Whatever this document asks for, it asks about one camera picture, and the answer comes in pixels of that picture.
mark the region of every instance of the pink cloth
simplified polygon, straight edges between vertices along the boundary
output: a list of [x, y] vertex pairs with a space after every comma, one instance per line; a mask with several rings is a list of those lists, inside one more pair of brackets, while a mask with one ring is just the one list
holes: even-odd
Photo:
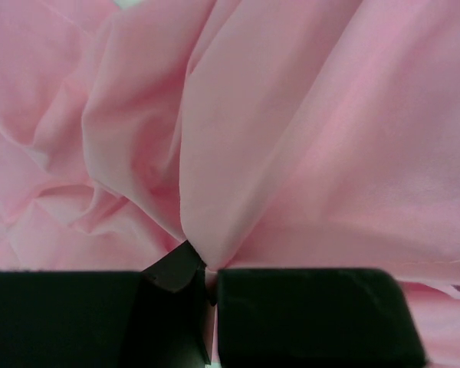
[[185, 238], [383, 268], [460, 366], [460, 1], [0, 0], [0, 268]]

